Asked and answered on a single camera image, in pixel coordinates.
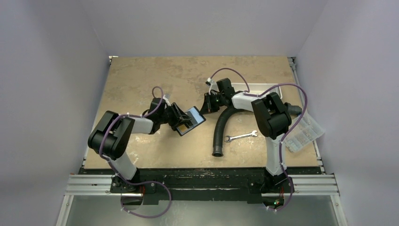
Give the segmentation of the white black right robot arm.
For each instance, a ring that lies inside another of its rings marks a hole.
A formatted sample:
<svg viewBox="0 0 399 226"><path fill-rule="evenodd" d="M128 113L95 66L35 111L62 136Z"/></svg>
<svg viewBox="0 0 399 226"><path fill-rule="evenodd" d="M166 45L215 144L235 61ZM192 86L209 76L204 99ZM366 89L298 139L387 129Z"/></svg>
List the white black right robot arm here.
<svg viewBox="0 0 399 226"><path fill-rule="evenodd" d="M220 114L214 130L214 157L223 156L224 129L229 118L240 112L253 112L258 130L266 138L267 163L265 166L263 187L271 192L282 187L287 178L284 175L282 138L292 123L288 105L283 103L276 92L269 94L250 94L248 91L236 91L228 78L216 82L217 90L210 89L204 94L201 114L215 113L220 107L226 109Z"/></svg>

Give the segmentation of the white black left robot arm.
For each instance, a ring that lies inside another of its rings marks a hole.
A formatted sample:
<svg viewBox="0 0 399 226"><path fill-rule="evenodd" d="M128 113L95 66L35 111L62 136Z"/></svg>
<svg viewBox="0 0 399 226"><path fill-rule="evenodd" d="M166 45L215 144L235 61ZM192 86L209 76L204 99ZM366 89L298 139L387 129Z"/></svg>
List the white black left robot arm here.
<svg viewBox="0 0 399 226"><path fill-rule="evenodd" d="M182 111L176 103L153 98L144 116L132 116L106 111L88 138L88 147L106 160L128 192L140 188L140 171L129 159L126 148L131 134L155 134L162 124L168 124L180 136L194 126L191 111Z"/></svg>

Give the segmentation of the black leather card holder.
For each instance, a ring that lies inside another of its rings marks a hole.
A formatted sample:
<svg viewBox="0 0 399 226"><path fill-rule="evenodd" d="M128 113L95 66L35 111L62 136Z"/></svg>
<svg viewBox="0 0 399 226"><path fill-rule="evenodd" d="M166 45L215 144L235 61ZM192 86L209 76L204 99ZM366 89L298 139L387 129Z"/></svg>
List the black leather card holder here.
<svg viewBox="0 0 399 226"><path fill-rule="evenodd" d="M191 117L192 125L188 129L184 128L183 126L176 129L177 133L180 136L184 136L185 134L206 121L206 118L200 113L200 110L196 106L191 107L190 109L185 111L185 113L187 113Z"/></svg>

